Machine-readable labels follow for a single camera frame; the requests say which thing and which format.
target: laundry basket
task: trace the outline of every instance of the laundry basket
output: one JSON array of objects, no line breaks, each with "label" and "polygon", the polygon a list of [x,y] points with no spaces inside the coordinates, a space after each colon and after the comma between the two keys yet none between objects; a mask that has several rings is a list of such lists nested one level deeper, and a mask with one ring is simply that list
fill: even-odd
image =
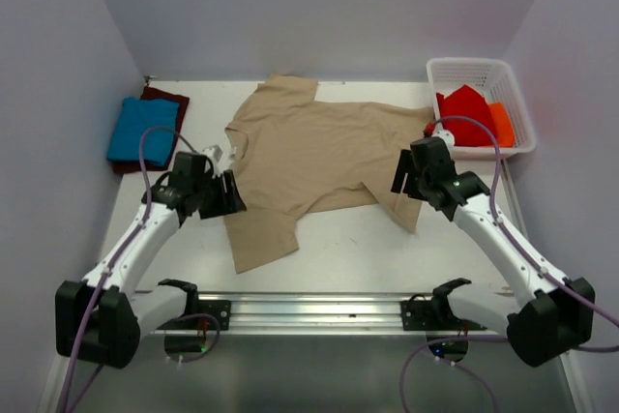
[{"label": "laundry basket", "polygon": [[[467,84],[482,94],[486,102],[502,103],[510,116],[516,144],[501,148],[503,158],[535,149],[537,141],[533,125],[514,73],[507,63],[485,58],[433,58],[427,62],[427,78],[436,118],[440,118],[436,93],[447,97]],[[459,159],[491,159],[494,158],[494,149],[456,146],[452,156]]]}]

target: orange cloth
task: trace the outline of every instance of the orange cloth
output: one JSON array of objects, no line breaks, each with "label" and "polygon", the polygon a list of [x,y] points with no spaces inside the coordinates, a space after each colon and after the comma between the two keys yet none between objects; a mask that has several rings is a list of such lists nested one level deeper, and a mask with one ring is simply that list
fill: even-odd
[{"label": "orange cloth", "polygon": [[516,145],[516,135],[507,114],[505,107],[500,102],[491,103],[489,106],[494,126],[496,127],[496,141],[499,147],[514,147]]}]

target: brown cloth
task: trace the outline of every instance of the brown cloth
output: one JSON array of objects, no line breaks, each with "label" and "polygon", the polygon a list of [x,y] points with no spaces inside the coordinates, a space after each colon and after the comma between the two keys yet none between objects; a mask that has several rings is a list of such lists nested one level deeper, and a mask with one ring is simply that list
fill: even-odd
[{"label": "brown cloth", "polygon": [[248,207],[224,217],[237,273],[297,250],[305,213],[378,202],[415,230],[421,202],[390,189],[400,150],[423,137],[432,109],[315,102],[317,84],[272,75],[226,128]]},{"label": "brown cloth", "polygon": [[[176,102],[178,104],[178,114],[176,115],[176,132],[179,133],[183,127],[183,120],[185,119],[185,113],[187,113],[187,107],[190,104],[190,98],[185,96],[179,96],[177,94],[170,94],[169,92],[156,89],[154,87],[147,86],[142,91],[140,99],[143,101],[153,101],[154,99],[166,99],[167,101]],[[172,142],[172,150],[167,157],[165,164],[158,166],[156,164],[146,162],[146,169],[149,171],[166,171],[172,161],[172,154],[174,154],[174,148],[178,137],[174,136],[174,142]],[[140,170],[139,162],[111,162],[112,171],[116,174],[128,174],[135,173]]]}]

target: red cloth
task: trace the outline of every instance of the red cloth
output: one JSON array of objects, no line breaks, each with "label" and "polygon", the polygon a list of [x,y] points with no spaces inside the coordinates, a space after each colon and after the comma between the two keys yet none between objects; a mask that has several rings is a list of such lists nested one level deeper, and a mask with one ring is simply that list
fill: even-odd
[{"label": "red cloth", "polygon": [[[484,97],[469,86],[462,86],[447,97],[436,94],[438,109],[443,116],[468,116],[486,126],[496,137],[496,126],[492,113]],[[443,128],[451,132],[456,145],[461,147],[483,147],[492,144],[488,135],[477,126],[467,121],[446,121]]]},{"label": "red cloth", "polygon": [[[154,87],[145,87],[142,91],[140,99],[143,101],[153,101],[154,99],[166,99],[167,101],[176,102],[178,104],[178,114],[176,115],[176,132],[179,133],[183,127],[183,120],[185,119],[185,113],[187,113],[187,107],[190,104],[190,98],[185,96],[179,96],[177,94],[170,94],[169,92],[156,89]],[[176,147],[178,137],[174,137],[172,143],[172,150],[169,157],[162,166],[156,166],[154,164],[146,163],[146,169],[149,171],[166,171],[172,161],[172,154]],[[112,171],[116,174],[128,174],[139,171],[139,162],[112,162]]]}]

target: t-shirt sleeve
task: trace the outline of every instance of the t-shirt sleeve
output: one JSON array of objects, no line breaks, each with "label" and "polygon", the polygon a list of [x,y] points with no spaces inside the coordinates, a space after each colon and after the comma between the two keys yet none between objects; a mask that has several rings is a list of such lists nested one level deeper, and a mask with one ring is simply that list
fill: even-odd
[{"label": "t-shirt sleeve", "polygon": [[264,208],[223,217],[237,273],[257,268],[299,249],[296,220]]}]

